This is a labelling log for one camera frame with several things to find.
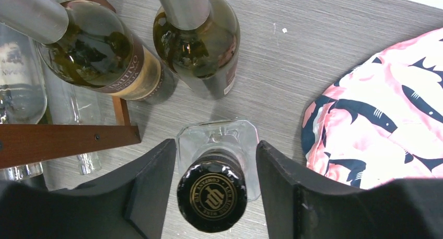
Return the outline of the clear bottle with dark cap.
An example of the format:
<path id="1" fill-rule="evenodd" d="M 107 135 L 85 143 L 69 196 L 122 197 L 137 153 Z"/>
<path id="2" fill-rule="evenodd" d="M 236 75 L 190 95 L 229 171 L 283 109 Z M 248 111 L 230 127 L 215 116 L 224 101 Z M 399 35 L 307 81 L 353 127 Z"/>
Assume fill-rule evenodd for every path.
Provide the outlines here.
<path id="1" fill-rule="evenodd" d="M 176 136 L 178 207 L 196 229 L 229 230 L 261 196 L 257 128 L 245 118 L 187 125 Z"/>

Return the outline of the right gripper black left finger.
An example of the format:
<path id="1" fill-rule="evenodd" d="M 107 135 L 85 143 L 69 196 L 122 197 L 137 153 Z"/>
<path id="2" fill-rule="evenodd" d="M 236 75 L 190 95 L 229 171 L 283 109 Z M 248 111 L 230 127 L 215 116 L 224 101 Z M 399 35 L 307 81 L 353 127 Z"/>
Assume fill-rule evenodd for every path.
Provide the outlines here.
<path id="1" fill-rule="evenodd" d="M 160 238 L 175 157 L 166 139 L 74 189 L 1 181 L 1 238 Z"/>

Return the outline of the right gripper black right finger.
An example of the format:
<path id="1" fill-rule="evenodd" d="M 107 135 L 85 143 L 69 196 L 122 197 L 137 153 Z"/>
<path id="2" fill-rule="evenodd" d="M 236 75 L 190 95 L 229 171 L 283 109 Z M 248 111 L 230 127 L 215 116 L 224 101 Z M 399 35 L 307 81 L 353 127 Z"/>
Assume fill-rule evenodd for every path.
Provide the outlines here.
<path id="1" fill-rule="evenodd" d="M 256 151 L 270 238 L 442 238 L 442 180 L 363 190 L 322 176 L 267 141 Z"/>

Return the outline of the small clear glass bottle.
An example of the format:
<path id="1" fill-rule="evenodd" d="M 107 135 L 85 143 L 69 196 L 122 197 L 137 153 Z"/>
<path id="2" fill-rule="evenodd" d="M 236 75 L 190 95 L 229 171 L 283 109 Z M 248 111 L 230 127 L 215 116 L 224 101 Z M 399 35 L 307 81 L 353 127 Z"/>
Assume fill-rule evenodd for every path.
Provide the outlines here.
<path id="1" fill-rule="evenodd" d="M 1 124 L 37 124 L 46 106 L 34 41 L 1 25 Z"/>

